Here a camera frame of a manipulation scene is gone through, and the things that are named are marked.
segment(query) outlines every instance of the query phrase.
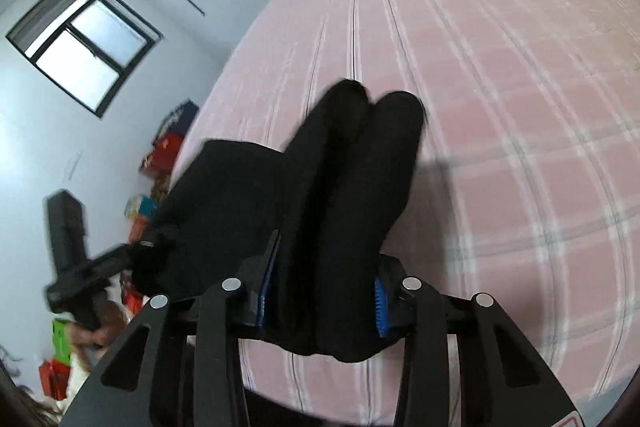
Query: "green box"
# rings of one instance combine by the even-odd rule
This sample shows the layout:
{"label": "green box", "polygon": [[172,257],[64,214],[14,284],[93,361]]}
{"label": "green box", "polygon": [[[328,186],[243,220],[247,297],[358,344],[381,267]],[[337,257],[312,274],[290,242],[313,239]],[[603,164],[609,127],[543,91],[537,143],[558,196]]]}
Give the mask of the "green box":
{"label": "green box", "polygon": [[65,336],[65,327],[68,321],[64,319],[53,319],[53,358],[65,365],[71,365],[71,346]]}

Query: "hair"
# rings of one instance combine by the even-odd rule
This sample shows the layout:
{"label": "hair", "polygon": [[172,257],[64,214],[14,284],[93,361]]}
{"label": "hair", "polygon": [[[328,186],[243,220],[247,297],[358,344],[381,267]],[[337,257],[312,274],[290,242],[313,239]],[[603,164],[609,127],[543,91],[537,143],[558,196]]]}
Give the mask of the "hair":
{"label": "hair", "polygon": [[0,410],[3,420],[8,419],[12,427],[55,427],[58,422],[50,415],[54,412],[45,405],[35,401],[24,387],[18,387],[14,378],[20,376],[20,370],[9,371],[4,361],[19,362],[12,358],[4,347],[0,346]]}

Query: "white wall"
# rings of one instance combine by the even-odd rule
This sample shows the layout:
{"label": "white wall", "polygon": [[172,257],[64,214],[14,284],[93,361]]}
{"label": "white wall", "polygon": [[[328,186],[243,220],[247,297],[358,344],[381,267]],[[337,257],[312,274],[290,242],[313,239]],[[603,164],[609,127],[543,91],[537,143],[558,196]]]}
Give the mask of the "white wall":
{"label": "white wall", "polygon": [[0,344],[24,358],[20,382],[33,389],[39,389],[37,365],[52,352],[42,297],[53,278],[43,198],[67,188],[85,204],[90,253],[126,241],[124,206],[150,187],[138,165],[159,122],[187,98],[204,102],[221,70],[148,3],[123,0],[164,38],[99,120],[4,38],[37,1],[16,0],[0,14]]}

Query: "pink bedsheet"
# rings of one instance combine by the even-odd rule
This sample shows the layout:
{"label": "pink bedsheet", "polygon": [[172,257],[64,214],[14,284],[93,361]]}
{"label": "pink bedsheet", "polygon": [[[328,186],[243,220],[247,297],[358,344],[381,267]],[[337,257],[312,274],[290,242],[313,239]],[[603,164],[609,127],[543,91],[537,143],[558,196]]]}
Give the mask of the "pink bedsheet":
{"label": "pink bedsheet", "polygon": [[[640,363],[639,38],[640,0],[272,0],[175,174],[210,137],[280,149],[341,77],[416,94],[430,125],[384,251],[442,292],[494,295],[572,398],[594,397]],[[392,422],[402,346],[353,365],[241,348],[275,401]],[[456,417],[458,400],[454,377]]]}

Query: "metal frame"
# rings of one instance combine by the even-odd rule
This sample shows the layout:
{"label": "metal frame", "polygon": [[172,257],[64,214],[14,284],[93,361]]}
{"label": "metal frame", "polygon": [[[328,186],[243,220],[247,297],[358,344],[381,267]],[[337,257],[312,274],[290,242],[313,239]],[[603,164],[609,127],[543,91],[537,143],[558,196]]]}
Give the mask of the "metal frame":
{"label": "metal frame", "polygon": [[[109,10],[111,10],[114,14],[116,14],[125,24],[130,26],[136,33],[142,36],[145,39],[145,45],[140,49],[140,51],[131,59],[129,64],[125,67],[122,67],[119,63],[113,60],[107,53],[105,53],[101,48],[99,48],[95,43],[93,43],[90,39],[88,39],[85,35],[79,32],[73,25],[73,21],[82,14],[85,10],[87,10],[91,5],[95,2],[100,1],[103,3]],[[143,24],[151,28],[157,35],[158,40],[162,38],[160,32],[158,32],[151,24],[149,24],[146,20],[140,17],[135,11],[133,11],[126,3],[121,0],[116,0],[118,3],[122,4],[127,8],[137,19],[139,19]],[[56,41],[56,39],[62,35],[63,32],[69,31],[77,40],[79,40],[89,51],[92,52],[95,56],[100,58],[103,62],[105,62],[111,69],[118,73],[118,77],[116,81],[111,85],[110,89],[104,95],[102,101],[98,105],[98,107],[94,110],[93,108],[86,105],[82,100],[76,97],[72,92],[65,87],[61,86],[55,79],[53,79],[50,75],[48,75],[44,70],[38,67],[37,61],[42,57],[42,55],[49,49],[50,45]],[[66,21],[64,21],[50,36],[49,38],[43,42],[43,44],[37,49],[37,51],[31,56],[28,57],[24,51],[22,51],[16,44],[13,42],[9,36],[7,35],[7,40],[11,42],[11,44],[16,48],[20,54],[26,58],[41,74],[46,76],[51,82],[56,84],[62,91],[67,93],[72,99],[76,100],[82,107],[86,110],[93,113],[98,118],[102,118],[105,114],[107,108],[113,102],[113,99],[116,97],[117,93],[120,91],[126,80],[129,78],[129,75],[133,72],[133,70],[139,65],[141,60],[145,57],[145,55],[151,50],[151,48],[156,44],[156,40],[153,40],[146,31],[140,28],[138,24],[133,22],[129,17],[124,15],[120,10],[118,10],[111,2],[108,0],[89,0],[87,3],[82,5],[78,10],[76,10]]]}
{"label": "metal frame", "polygon": [[[47,206],[58,274],[46,288],[47,302],[53,312],[72,312],[85,327],[97,320],[95,298],[109,277],[172,248],[173,240],[160,233],[89,260],[80,203],[62,192]],[[61,427],[202,427],[213,418],[218,427],[250,427],[238,339],[281,345],[271,336],[278,238],[273,230],[263,255],[245,259],[235,277],[201,296],[172,301],[155,295],[92,370]],[[379,256],[378,277],[391,328],[405,338],[394,427],[449,425],[447,335],[458,341],[464,427],[582,427],[558,379],[491,295],[442,295],[407,277],[398,259],[385,255]],[[188,335],[198,339],[190,363]]]}

